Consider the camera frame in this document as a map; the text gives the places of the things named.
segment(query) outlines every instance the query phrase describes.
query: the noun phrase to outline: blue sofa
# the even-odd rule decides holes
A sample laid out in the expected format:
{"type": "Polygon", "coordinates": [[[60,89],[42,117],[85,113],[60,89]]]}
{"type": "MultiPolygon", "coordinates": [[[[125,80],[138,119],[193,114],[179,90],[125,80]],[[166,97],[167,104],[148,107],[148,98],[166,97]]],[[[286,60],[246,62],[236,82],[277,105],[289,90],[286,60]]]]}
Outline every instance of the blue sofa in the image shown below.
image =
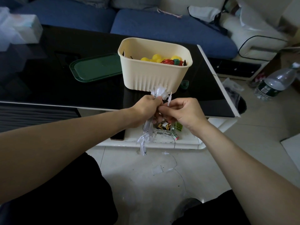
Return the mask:
{"type": "Polygon", "coordinates": [[[238,53],[229,37],[190,16],[176,18],[132,9],[116,12],[111,8],[95,8],[73,0],[35,0],[17,6],[11,12],[36,14],[40,22],[47,25],[199,44],[209,58],[232,59],[238,53]]]}

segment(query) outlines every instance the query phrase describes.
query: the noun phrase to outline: pink string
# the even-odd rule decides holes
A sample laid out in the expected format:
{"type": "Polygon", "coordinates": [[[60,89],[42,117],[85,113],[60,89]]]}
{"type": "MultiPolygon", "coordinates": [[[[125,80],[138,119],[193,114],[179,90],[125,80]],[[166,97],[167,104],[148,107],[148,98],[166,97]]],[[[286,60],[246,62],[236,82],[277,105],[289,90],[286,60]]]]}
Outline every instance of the pink string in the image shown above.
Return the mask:
{"type": "Polygon", "coordinates": [[[182,15],[175,15],[175,14],[173,14],[173,13],[165,12],[165,11],[160,10],[160,9],[157,9],[157,11],[158,11],[159,13],[169,14],[169,15],[172,15],[172,16],[176,16],[177,18],[182,18],[182,15]]]}

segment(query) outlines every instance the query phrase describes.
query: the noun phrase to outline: floor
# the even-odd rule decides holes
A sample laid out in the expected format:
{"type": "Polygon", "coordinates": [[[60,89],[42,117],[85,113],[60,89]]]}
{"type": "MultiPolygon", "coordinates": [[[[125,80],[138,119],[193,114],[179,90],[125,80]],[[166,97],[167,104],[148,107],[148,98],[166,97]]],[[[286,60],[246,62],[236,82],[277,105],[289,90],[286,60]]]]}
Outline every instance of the floor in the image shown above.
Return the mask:
{"type": "MultiPolygon", "coordinates": [[[[247,111],[225,132],[247,153],[300,187],[300,173],[280,140],[300,133],[300,95],[293,88],[271,102],[253,95],[244,81],[247,111]]],[[[88,150],[112,187],[119,212],[116,224],[170,224],[185,198],[211,200],[230,189],[206,150],[95,147],[88,150]]]]}

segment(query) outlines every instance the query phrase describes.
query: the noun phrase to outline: yellow ball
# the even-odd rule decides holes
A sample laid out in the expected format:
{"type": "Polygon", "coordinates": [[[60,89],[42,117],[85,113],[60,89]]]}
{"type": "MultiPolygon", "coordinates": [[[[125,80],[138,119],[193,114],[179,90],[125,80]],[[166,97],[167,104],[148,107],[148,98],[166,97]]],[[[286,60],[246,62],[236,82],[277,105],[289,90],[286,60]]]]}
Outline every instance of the yellow ball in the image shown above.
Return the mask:
{"type": "Polygon", "coordinates": [[[150,61],[148,58],[146,58],[146,57],[143,57],[142,59],[141,59],[141,61],[150,61]]]}
{"type": "Polygon", "coordinates": [[[159,54],[155,54],[152,57],[153,60],[161,59],[161,56],[159,54]]]}
{"type": "Polygon", "coordinates": [[[176,56],[176,55],[171,57],[171,60],[174,60],[174,59],[179,59],[179,61],[182,61],[182,58],[179,56],[176,56]]]}

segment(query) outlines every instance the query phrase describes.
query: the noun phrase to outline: hand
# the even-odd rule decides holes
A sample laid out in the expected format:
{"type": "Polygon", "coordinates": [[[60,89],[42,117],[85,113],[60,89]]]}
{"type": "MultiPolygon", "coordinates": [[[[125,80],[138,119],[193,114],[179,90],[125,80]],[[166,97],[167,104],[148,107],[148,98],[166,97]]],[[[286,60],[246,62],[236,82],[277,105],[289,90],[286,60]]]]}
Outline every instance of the hand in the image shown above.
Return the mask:
{"type": "Polygon", "coordinates": [[[130,128],[144,124],[152,116],[158,116],[157,107],[163,105],[161,96],[155,98],[153,95],[144,95],[133,107],[130,112],[133,114],[133,122],[130,128]]]}
{"type": "Polygon", "coordinates": [[[195,136],[197,136],[196,132],[200,127],[209,124],[195,98],[177,98],[170,102],[169,107],[165,103],[158,110],[166,116],[168,122],[179,121],[195,136]]]}

